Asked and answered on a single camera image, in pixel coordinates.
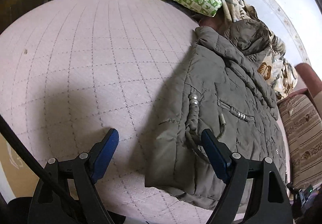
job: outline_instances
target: brown patterned cushion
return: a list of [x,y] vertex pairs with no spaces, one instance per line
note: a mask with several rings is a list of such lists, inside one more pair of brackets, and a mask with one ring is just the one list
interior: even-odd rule
[[292,180],[296,188],[307,187],[322,180],[322,120],[303,94],[279,105],[289,143]]

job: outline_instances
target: black cable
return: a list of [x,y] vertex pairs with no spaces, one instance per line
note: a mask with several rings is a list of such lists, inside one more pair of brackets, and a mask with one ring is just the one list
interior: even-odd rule
[[61,199],[64,199],[68,205],[78,212],[82,211],[80,204],[75,201],[65,190],[54,180],[51,179],[49,174],[43,169],[33,155],[26,149],[20,139],[9,127],[7,122],[0,115],[0,133],[7,140],[10,146],[16,151],[21,159],[27,164],[27,166],[47,185],[51,187]]

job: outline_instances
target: drawstring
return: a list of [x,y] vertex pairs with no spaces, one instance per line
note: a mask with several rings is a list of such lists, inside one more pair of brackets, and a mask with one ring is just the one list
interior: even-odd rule
[[[198,146],[201,141],[198,138],[197,126],[199,117],[199,101],[196,94],[189,95],[189,114],[186,122],[186,139],[189,141],[193,151],[206,163],[210,164],[209,159],[202,153]],[[221,139],[226,132],[226,122],[223,114],[219,115],[220,133],[217,139]]]

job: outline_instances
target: jacket pocket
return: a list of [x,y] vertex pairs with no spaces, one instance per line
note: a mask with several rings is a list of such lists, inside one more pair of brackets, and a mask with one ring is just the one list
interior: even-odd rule
[[255,121],[254,116],[247,115],[245,113],[240,112],[238,109],[226,104],[225,102],[221,101],[220,99],[217,99],[217,105],[223,109],[228,110],[230,113],[232,113],[235,117],[249,122],[249,121]]

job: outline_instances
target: striped upholstery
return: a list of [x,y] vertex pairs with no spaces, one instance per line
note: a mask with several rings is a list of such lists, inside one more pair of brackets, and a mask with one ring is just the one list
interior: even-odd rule
[[322,181],[322,120],[310,99],[295,95],[279,104],[296,188]]

